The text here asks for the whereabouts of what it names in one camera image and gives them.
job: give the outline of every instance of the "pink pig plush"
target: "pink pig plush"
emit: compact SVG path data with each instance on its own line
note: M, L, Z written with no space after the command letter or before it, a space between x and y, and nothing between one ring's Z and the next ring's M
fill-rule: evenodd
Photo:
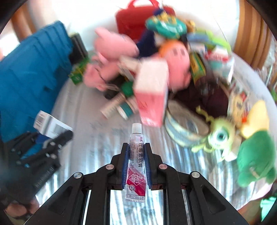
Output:
M136 57L139 50L127 35L109 32L102 27L96 28L95 33L98 35L94 42L97 56L92 57L92 60L99 63L87 65L83 81L88 87L105 91L105 83L114 79L119 73L117 64L120 56Z
M159 55L167 61L169 70L169 89L178 91L189 86L189 54L184 44L177 40L168 40L159 49Z

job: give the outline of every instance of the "green one-eyed plush toy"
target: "green one-eyed plush toy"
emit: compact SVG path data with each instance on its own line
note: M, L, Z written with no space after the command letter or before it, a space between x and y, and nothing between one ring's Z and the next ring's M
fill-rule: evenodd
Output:
M275 154L274 142L267 131L258 131L246 139L237 157L239 186L246 187L264 177L268 183L273 183L276 178Z

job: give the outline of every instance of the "white tube cap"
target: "white tube cap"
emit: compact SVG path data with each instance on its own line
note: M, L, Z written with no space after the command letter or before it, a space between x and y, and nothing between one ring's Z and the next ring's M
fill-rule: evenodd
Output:
M133 123L132 134L134 133L142 134L142 126L140 123Z

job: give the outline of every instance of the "pink box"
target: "pink box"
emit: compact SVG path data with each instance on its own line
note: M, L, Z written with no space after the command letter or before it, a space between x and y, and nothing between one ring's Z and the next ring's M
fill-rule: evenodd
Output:
M164 59L144 59L134 83L143 124L161 127L168 97L168 66Z

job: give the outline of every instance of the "barcode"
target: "barcode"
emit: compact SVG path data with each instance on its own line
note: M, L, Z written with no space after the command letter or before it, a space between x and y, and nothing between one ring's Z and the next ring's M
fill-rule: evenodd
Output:
M67 131L64 127L56 124L53 133L60 135L61 133Z
M38 117L37 117L37 122L39 122L40 124L42 124L43 121L44 121L44 117L42 117L42 116L38 116Z

